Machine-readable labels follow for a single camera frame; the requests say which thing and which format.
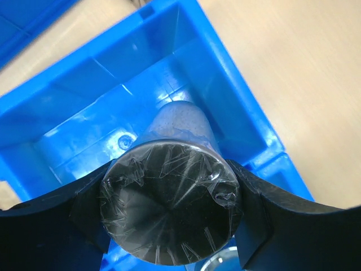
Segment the wooden table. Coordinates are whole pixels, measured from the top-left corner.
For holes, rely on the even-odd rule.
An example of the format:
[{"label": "wooden table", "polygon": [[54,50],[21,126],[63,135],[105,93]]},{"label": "wooden table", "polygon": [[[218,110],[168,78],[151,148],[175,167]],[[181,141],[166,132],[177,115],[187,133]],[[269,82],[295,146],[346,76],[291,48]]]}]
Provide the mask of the wooden table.
[{"label": "wooden table", "polygon": [[[361,204],[361,2],[200,0],[317,202]],[[81,0],[0,72],[0,95],[117,23]]]}]

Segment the plastic wrap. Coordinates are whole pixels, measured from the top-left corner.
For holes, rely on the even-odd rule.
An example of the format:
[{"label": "plastic wrap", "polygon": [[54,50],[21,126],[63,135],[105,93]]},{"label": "plastic wrap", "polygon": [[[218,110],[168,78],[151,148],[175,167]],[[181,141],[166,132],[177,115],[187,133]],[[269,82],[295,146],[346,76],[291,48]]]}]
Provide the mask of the plastic wrap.
[{"label": "plastic wrap", "polygon": [[[164,116],[174,120],[184,116],[182,112]],[[105,175],[100,198],[103,224],[123,249],[142,260],[194,263],[233,236],[241,217],[239,184],[210,144],[212,130],[206,136],[198,126],[194,135],[193,129],[179,129],[189,120],[167,124],[166,117],[157,118]],[[172,138],[171,133],[187,135],[186,141],[177,136],[164,139]]]}]

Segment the blue plastic bin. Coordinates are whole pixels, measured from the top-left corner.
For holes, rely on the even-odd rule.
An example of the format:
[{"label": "blue plastic bin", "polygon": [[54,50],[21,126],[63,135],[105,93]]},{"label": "blue plastic bin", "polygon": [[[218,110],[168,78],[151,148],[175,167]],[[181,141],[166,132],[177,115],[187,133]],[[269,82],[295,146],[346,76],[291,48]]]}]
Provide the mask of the blue plastic bin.
[{"label": "blue plastic bin", "polygon": [[[154,0],[0,98],[0,180],[22,200],[70,183],[122,155],[175,100],[203,109],[224,158],[312,199],[195,0]],[[102,268],[155,266],[113,244]]]},{"label": "blue plastic bin", "polygon": [[78,0],[0,0],[0,68]]}]

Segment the cylindrical object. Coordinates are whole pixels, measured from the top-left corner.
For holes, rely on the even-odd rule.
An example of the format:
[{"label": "cylindrical object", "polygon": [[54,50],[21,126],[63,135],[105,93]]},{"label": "cylindrical object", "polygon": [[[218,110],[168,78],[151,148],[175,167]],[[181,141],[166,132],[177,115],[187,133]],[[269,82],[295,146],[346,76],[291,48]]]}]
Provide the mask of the cylindrical object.
[{"label": "cylindrical object", "polygon": [[221,249],[241,211],[238,181],[217,149],[198,107],[165,105],[103,180],[101,213],[112,238],[162,265],[194,263]]}]

